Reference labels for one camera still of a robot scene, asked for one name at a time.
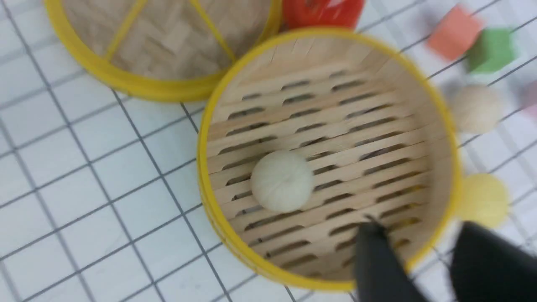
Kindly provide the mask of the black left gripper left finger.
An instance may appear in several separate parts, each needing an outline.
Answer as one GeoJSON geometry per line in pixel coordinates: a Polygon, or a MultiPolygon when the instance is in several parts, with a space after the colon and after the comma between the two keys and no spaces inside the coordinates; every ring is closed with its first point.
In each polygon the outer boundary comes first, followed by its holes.
{"type": "Polygon", "coordinates": [[[373,216],[357,226],[354,276],[361,302],[427,302],[394,252],[387,228],[373,216]]]}

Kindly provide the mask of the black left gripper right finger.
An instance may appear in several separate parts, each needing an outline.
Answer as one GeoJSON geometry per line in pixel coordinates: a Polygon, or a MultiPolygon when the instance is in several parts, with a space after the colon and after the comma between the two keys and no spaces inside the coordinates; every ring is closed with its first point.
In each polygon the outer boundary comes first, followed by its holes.
{"type": "Polygon", "coordinates": [[[536,258],[472,221],[456,240],[449,279],[459,302],[537,300],[536,258]]]}

